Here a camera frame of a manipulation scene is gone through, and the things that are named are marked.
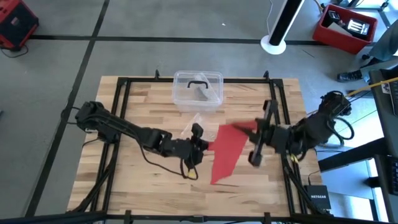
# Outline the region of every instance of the butcher block tabletop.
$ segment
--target butcher block tabletop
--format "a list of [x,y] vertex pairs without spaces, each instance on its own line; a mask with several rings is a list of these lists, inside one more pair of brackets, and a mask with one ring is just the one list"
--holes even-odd
[[[111,110],[118,77],[102,77],[97,101]],[[289,115],[292,124],[305,116],[299,81],[283,79]],[[169,131],[175,138],[189,138],[196,113],[181,113],[172,101],[170,82],[133,82],[129,92],[125,119],[141,127]],[[124,88],[119,97],[120,114]],[[283,119],[279,91],[279,113]],[[262,118],[264,100],[271,99],[269,85],[265,83],[224,83],[223,104],[215,113],[200,113],[205,133],[203,139],[214,140],[218,125],[232,121]],[[96,138],[87,134],[86,141]],[[113,147],[109,148],[110,158]],[[272,217],[289,217],[287,196],[280,155],[264,145],[260,168],[248,162],[254,144],[246,143],[232,176],[210,185],[214,152],[205,151],[203,162],[197,165],[198,180],[183,179],[159,167],[148,164],[142,157],[137,142],[125,135],[121,137],[116,171],[113,180],[109,214],[124,214],[131,210],[134,215],[206,215],[261,217],[264,212]],[[94,186],[100,163],[103,142],[95,141],[84,146],[81,152],[76,179],[73,184],[68,210],[72,210],[86,197]],[[176,172],[180,172],[179,159],[163,158],[145,152],[148,160]],[[307,153],[299,163],[303,184],[310,173],[318,171],[315,151]],[[321,184],[320,173],[311,175],[313,184]],[[98,208],[102,207],[105,186],[101,189]],[[295,211],[299,212],[297,191],[292,184]]]

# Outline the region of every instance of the concrete floor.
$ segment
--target concrete floor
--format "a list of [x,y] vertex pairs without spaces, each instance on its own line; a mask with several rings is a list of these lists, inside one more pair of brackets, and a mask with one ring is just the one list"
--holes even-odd
[[[104,0],[25,2],[40,19],[35,34],[91,36]],[[281,6],[274,1],[269,24]],[[263,0],[110,0],[99,35],[260,39],[267,34],[269,7]],[[386,9],[391,22],[397,18],[393,9]],[[379,19],[376,12],[364,13]],[[315,3],[305,1],[286,39],[312,40],[319,17]],[[375,40],[385,29],[379,19]],[[0,218],[20,217],[25,212],[88,41],[30,40],[27,46],[29,53],[19,58],[0,54],[0,110],[4,110],[0,117]],[[306,110],[312,111],[319,97],[330,90],[365,86],[361,81],[335,81],[337,73],[359,67],[359,56],[311,45],[288,45],[282,55],[275,56],[257,44],[97,41],[74,105],[95,99],[103,75],[153,76],[159,69],[163,76],[177,70],[208,70],[225,77],[261,77],[268,70],[272,78],[298,78]],[[368,116],[374,109],[373,101],[360,99],[348,120],[377,120],[377,114]],[[84,138],[78,128],[67,126],[37,215],[65,212]],[[331,194],[331,198],[336,216],[366,218],[350,212],[354,205],[346,203],[352,201],[345,200],[346,196]]]

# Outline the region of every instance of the clear plastic bin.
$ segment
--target clear plastic bin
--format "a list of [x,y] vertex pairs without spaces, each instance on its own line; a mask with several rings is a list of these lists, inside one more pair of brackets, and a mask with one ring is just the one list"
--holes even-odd
[[215,111],[223,103],[223,83],[219,72],[178,71],[173,101],[181,112]]

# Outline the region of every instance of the red cloth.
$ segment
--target red cloth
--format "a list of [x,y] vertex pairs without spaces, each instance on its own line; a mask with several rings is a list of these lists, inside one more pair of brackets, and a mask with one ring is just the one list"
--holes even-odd
[[220,179],[232,175],[243,147],[248,141],[249,136],[233,125],[257,129],[255,121],[220,125],[215,141],[209,144],[209,150],[215,152],[210,184],[215,184]]

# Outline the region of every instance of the person's foot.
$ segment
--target person's foot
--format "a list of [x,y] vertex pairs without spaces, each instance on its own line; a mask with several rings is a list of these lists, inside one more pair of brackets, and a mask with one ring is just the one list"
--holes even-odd
[[359,70],[354,72],[343,72],[337,75],[338,82],[352,82],[360,79],[362,79],[362,73]]

